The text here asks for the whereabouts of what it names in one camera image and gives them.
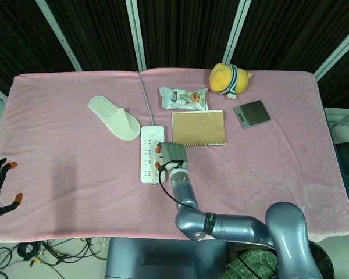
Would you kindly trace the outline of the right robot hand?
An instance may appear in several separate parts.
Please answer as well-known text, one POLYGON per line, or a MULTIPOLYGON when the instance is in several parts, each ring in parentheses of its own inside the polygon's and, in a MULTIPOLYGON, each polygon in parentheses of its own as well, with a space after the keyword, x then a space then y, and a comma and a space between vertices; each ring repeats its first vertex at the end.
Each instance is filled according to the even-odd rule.
POLYGON ((155 150, 155 168, 158 176, 164 171, 188 175, 188 160, 185 146, 172 142, 160 142, 155 150))

